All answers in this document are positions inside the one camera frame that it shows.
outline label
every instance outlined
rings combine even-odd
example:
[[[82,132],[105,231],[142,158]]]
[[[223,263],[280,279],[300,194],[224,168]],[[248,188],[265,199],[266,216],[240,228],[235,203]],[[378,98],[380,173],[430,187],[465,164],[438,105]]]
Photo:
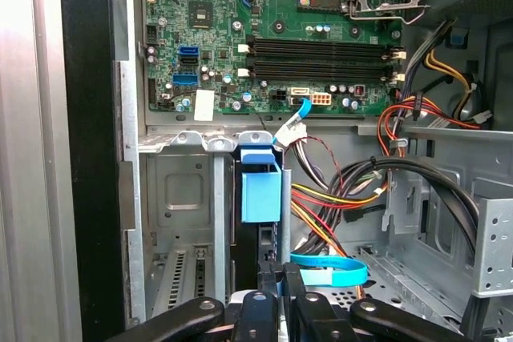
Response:
[[[428,126],[428,128],[446,128],[449,125],[450,122],[448,120],[438,117]]]
[[[196,91],[194,120],[201,122],[211,122],[214,120],[214,93],[214,90]]]

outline gray panel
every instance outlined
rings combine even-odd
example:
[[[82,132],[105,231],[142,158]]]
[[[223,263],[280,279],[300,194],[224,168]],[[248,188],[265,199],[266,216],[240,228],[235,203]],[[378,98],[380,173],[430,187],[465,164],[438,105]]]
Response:
[[[513,294],[513,199],[483,199],[480,209],[474,294],[509,296]]]
[[[0,9],[0,340],[79,341],[61,2]]]

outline yellow wire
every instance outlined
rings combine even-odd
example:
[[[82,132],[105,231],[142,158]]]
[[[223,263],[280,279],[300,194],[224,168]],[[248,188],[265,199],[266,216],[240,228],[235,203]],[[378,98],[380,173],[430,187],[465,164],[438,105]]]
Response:
[[[471,85],[469,84],[469,82],[465,79],[465,77],[463,75],[461,75],[461,73],[459,73],[456,69],[454,69],[453,67],[445,64],[445,63],[442,63],[440,61],[438,61],[435,57],[434,57],[434,50],[432,50],[427,56],[426,56],[426,60],[424,61],[424,63],[426,64],[427,67],[429,67],[431,70],[435,70],[435,71],[439,71],[439,72],[442,72],[443,74],[447,74],[449,76],[452,76],[453,78],[456,78],[457,80],[459,80],[461,83],[463,83],[463,85],[465,86],[465,88],[467,89],[465,91],[465,96],[459,101],[458,103],[458,106],[456,107],[456,112],[457,112],[457,115],[456,116],[459,116],[459,114],[461,113],[461,111],[463,110],[463,108],[465,107],[465,100],[467,99],[467,95],[469,95],[471,92],[472,92],[472,87]]]
[[[292,187],[298,188],[299,190],[307,191],[310,194],[314,194],[315,196],[320,196],[325,199],[330,199],[337,203],[366,204],[366,203],[370,203],[370,202],[374,201],[379,196],[379,194],[374,194],[374,196],[367,198],[367,199],[363,199],[363,200],[347,200],[347,199],[341,199],[341,198],[337,198],[335,196],[331,196],[331,195],[327,195],[327,194],[322,194],[319,191],[315,191],[315,190],[313,190],[307,186],[303,186],[301,184],[293,183]]]
[[[294,212],[296,212],[305,222],[309,225],[327,244],[329,244],[331,247],[337,251],[338,254],[341,256],[347,256],[327,235],[325,232],[323,232],[311,219],[308,214],[300,208],[295,202],[292,202],[292,208]]]
[[[312,229],[315,229],[314,231],[319,231],[317,234],[327,243],[329,244],[331,247],[333,247],[333,249],[335,249],[335,251],[340,255],[340,256],[344,256],[344,257],[347,257],[347,254],[345,254],[336,244],[334,244],[331,239],[329,239],[329,237],[315,224],[315,222],[313,222],[313,219],[311,219],[308,214],[306,214],[306,212],[301,208],[299,207],[295,202],[291,202],[292,204],[292,209],[293,211],[298,214],[305,222],[306,224],[308,224],[309,227],[311,227]],[[365,293],[363,291],[363,287],[360,285],[360,286],[357,286],[356,287],[356,291],[357,291],[357,297],[359,300],[365,298]]]

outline metal frame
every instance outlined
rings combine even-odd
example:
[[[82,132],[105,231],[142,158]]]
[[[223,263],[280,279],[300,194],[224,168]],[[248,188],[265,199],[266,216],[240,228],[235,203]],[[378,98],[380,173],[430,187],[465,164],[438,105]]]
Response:
[[[61,3],[0,8],[0,340],[81,340]]]

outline sata port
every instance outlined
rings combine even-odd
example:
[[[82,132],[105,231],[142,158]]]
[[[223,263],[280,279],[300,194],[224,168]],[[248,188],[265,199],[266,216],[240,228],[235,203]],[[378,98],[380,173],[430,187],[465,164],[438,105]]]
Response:
[[[197,66],[200,64],[200,60],[198,58],[190,57],[190,56],[181,56],[180,64],[184,66]]]

